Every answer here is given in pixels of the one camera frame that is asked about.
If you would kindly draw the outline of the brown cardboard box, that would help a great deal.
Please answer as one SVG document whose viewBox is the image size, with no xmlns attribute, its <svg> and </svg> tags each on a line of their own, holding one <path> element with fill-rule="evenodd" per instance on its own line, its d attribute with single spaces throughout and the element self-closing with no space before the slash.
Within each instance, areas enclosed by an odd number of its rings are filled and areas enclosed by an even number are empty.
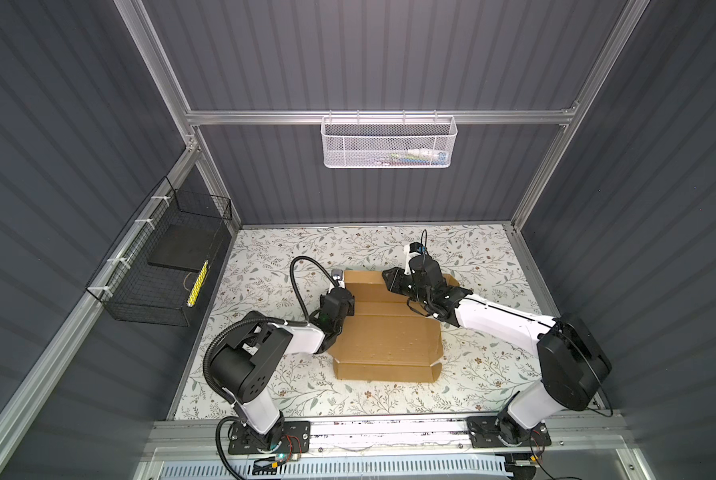
<svg viewBox="0 0 716 480">
<path fill-rule="evenodd" d="M 390 292 L 379 271 L 347 271 L 355 314 L 328 349 L 337 379 L 433 383 L 444 360 L 442 323 Z"/>
</svg>

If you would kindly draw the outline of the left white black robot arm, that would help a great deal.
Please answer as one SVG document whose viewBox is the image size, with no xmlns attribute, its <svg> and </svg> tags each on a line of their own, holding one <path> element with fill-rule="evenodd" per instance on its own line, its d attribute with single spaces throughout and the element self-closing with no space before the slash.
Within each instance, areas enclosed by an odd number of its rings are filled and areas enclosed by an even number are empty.
<svg viewBox="0 0 716 480">
<path fill-rule="evenodd" d="M 270 443 L 278 441 L 284 416 L 267 385 L 284 356 L 328 351 L 355 314 L 355 297 L 334 287 L 306 322 L 288 321 L 251 311 L 210 343 L 203 374 L 210 388 L 230 402 L 240 421 Z"/>
</svg>

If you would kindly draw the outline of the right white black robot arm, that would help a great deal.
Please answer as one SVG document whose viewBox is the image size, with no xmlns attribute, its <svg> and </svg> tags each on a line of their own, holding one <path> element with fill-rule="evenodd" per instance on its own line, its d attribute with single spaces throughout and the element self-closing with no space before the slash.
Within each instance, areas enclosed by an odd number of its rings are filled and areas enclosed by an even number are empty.
<svg viewBox="0 0 716 480">
<path fill-rule="evenodd" d="M 532 354 L 541 377 L 517 392 L 495 427 L 508 445 L 529 439 L 548 417 L 584 411 L 612 371 L 612 363 L 584 321 L 574 315 L 531 314 L 450 285 L 427 247 L 406 247 L 406 263 L 382 272 L 389 292 L 419 304 L 420 314 L 451 326 L 489 334 Z"/>
</svg>

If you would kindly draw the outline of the floral patterned table mat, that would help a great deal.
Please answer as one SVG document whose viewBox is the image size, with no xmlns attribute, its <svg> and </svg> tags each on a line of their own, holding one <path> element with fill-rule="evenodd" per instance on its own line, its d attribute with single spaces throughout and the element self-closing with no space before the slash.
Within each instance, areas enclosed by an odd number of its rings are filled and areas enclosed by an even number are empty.
<svg viewBox="0 0 716 480">
<path fill-rule="evenodd" d="M 538 312 L 534 291 L 500 224 L 332 226 L 241 232 L 199 339 L 204 353 L 225 327 L 257 310 L 298 320 L 317 306 L 331 269 L 382 271 L 404 261 L 404 245 L 429 238 L 442 270 L 478 295 Z M 443 368 L 433 383 L 343 381 L 328 355 L 286 356 L 269 383 L 289 417 L 497 410 L 539 376 L 534 357 L 494 337 L 444 327 Z"/>
</svg>

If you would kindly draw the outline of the pens in white basket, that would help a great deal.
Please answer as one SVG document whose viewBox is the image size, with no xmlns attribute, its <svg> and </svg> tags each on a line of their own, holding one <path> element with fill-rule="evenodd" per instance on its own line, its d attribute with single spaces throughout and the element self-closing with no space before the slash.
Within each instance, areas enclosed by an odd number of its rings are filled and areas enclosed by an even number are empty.
<svg viewBox="0 0 716 480">
<path fill-rule="evenodd" d="M 380 166 L 418 166 L 446 168 L 450 165 L 450 152 L 447 150 L 420 148 L 406 151 L 381 152 L 373 159 Z"/>
</svg>

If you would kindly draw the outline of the yellow marker pen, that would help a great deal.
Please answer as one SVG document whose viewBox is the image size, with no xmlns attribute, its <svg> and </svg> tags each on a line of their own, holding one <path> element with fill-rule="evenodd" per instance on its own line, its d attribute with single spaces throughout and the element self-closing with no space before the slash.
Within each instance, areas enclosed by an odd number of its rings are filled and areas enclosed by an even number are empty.
<svg viewBox="0 0 716 480">
<path fill-rule="evenodd" d="M 203 288 L 203 285 L 205 284 L 206 279 L 208 277 L 208 273 L 209 273 L 209 262 L 205 261 L 201 270 L 198 272 L 198 275 L 197 275 L 196 280 L 193 284 L 193 287 L 190 290 L 190 294 L 189 294 L 188 300 L 187 300 L 187 306 L 189 308 L 193 308 L 197 304 L 199 296 L 201 294 L 201 290 Z"/>
</svg>

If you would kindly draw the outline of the black foam pad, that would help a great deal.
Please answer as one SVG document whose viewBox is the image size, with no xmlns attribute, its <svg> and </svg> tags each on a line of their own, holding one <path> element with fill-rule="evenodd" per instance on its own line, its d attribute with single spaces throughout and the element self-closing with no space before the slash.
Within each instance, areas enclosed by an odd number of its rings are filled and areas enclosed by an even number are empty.
<svg viewBox="0 0 716 480">
<path fill-rule="evenodd" d="M 221 244 L 218 232 L 170 225 L 147 257 L 150 266 L 198 273 Z"/>
</svg>

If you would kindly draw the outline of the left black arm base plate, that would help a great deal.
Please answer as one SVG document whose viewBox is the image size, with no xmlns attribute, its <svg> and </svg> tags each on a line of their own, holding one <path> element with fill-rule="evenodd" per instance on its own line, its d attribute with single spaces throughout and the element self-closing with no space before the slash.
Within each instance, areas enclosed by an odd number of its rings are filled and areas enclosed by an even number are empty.
<svg viewBox="0 0 716 480">
<path fill-rule="evenodd" d="M 261 434 L 251 426 L 236 421 L 227 434 L 231 455 L 307 453 L 310 449 L 311 426 L 309 421 L 278 421 L 272 429 Z"/>
</svg>

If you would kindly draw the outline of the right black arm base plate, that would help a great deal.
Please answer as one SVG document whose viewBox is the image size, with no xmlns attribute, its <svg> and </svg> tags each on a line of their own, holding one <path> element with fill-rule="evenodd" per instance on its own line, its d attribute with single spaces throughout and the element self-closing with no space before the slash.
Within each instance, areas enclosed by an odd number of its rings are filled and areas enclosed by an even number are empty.
<svg viewBox="0 0 716 480">
<path fill-rule="evenodd" d="M 474 448 L 548 447 L 552 444 L 544 423 L 529 430 L 507 417 L 470 416 L 466 418 L 466 426 Z"/>
</svg>

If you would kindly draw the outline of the aluminium mounting rail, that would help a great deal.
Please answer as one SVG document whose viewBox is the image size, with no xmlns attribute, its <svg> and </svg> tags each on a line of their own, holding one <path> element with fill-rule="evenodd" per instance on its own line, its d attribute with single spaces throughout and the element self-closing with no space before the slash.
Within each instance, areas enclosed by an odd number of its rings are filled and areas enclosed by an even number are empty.
<svg viewBox="0 0 716 480">
<path fill-rule="evenodd" d="M 307 435 L 282 441 L 283 451 L 307 457 L 464 453 L 475 448 L 469 413 L 310 417 Z M 163 421 L 153 427 L 144 462 L 216 460 L 214 420 Z M 591 411 L 565 411 L 545 421 L 551 445 L 544 452 L 615 450 L 631 447 L 634 438 L 624 418 Z"/>
</svg>

